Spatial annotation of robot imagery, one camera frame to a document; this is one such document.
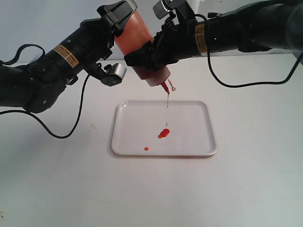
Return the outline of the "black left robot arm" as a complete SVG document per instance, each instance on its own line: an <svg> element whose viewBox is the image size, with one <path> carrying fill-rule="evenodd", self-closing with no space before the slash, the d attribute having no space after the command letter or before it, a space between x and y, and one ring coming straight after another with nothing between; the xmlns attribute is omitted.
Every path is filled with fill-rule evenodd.
<svg viewBox="0 0 303 227"><path fill-rule="evenodd" d="M100 6L98 18L81 22L79 28L34 62L17 66L22 49L15 57L0 63L0 104L21 107L30 113L50 108L68 85L86 71L102 84L112 87L122 82L126 69L119 63L102 67L99 60L111 54L114 39L136 11L133 0Z"/></svg>

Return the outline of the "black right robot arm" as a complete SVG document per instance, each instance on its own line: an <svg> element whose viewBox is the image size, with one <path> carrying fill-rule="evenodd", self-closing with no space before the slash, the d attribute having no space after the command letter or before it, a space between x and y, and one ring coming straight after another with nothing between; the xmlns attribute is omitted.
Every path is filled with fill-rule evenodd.
<svg viewBox="0 0 303 227"><path fill-rule="evenodd" d="M162 0L168 17L154 37L125 56L131 67L155 70L182 59L229 50L266 52L303 49L303 3L266 0L198 21L185 0Z"/></svg>

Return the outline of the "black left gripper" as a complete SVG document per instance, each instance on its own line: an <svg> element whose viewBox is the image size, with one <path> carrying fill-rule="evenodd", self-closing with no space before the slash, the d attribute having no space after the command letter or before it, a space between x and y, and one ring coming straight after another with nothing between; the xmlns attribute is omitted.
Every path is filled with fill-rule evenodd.
<svg viewBox="0 0 303 227"><path fill-rule="evenodd" d="M100 6L97 9L99 18L81 22L81 50L85 52L83 69L89 76L102 79L104 67L98 60L105 60L112 54L115 37L122 35L127 21L136 9L134 0L122 0L116 4Z"/></svg>

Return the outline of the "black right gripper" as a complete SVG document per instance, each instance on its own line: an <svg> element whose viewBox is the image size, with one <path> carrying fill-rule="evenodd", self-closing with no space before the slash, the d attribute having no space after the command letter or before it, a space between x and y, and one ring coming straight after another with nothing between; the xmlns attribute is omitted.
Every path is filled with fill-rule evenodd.
<svg viewBox="0 0 303 227"><path fill-rule="evenodd" d="M175 10L167 16L153 44L148 41L124 56L128 66L155 71L160 66L207 53L205 22L198 22L196 14L185 17Z"/></svg>

